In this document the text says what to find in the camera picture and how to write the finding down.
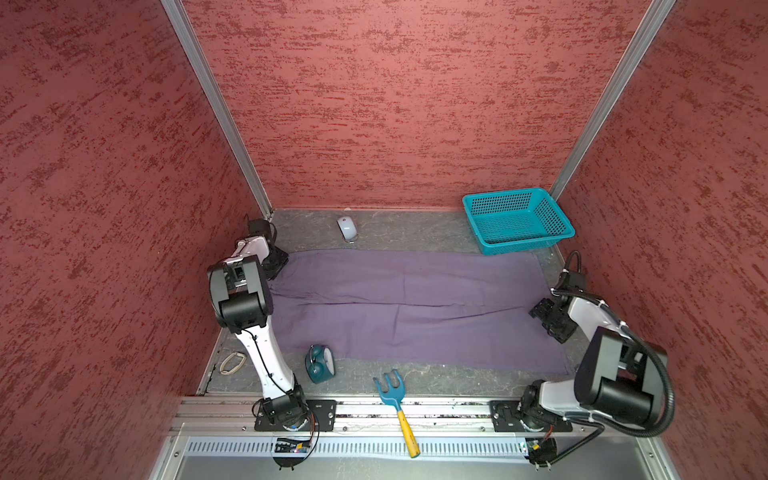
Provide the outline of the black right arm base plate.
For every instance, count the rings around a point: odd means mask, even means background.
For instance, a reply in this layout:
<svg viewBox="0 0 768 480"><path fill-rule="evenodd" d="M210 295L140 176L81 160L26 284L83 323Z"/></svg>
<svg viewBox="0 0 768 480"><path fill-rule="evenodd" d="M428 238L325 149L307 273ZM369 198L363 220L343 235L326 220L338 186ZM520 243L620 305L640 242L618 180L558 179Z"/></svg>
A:
<svg viewBox="0 0 768 480"><path fill-rule="evenodd" d="M489 402L490 418L494 431L523 432L533 434L572 432L570 423L538 405L521 407L519 400L492 400Z"/></svg>

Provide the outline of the purple trousers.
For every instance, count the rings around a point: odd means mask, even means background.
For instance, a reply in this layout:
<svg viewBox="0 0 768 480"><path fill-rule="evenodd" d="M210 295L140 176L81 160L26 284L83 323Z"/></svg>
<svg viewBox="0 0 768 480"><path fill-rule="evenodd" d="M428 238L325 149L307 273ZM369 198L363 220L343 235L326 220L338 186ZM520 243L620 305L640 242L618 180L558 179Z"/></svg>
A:
<svg viewBox="0 0 768 480"><path fill-rule="evenodd" d="M565 375L563 347L530 310L549 293L531 253L298 252L271 281L283 351L338 359Z"/></svg>

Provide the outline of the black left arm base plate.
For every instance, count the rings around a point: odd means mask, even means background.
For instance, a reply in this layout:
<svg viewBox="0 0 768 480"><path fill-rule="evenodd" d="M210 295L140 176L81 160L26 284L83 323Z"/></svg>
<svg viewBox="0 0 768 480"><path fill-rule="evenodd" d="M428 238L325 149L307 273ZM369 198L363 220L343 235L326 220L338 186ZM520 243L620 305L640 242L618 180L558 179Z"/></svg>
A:
<svg viewBox="0 0 768 480"><path fill-rule="evenodd" d="M254 405L254 430L258 432L330 432L334 428L338 402L331 399L304 401L281 397Z"/></svg>

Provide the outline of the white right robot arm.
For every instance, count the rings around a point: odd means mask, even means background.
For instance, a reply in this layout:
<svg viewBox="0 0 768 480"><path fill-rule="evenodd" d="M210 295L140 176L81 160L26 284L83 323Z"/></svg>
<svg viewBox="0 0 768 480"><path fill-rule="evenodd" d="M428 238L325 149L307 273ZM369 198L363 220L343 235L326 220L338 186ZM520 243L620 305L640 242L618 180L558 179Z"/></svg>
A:
<svg viewBox="0 0 768 480"><path fill-rule="evenodd" d="M575 326L589 345L570 380L529 385L517 407L524 428L540 431L562 421L587 421L634 437L665 432L675 416L667 351L642 339L600 297L555 287L532 311Z"/></svg>

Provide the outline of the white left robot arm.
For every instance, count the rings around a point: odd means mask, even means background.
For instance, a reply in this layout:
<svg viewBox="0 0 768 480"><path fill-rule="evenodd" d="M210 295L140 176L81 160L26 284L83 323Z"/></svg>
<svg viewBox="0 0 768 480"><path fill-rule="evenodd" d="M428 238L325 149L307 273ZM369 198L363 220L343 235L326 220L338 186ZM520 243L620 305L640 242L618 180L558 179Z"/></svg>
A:
<svg viewBox="0 0 768 480"><path fill-rule="evenodd" d="M239 240L232 255L208 268L208 291L218 324L235 335L256 368L262 387L256 415L276 430L299 431L309 426L311 414L272 325L265 262L276 253L264 235Z"/></svg>

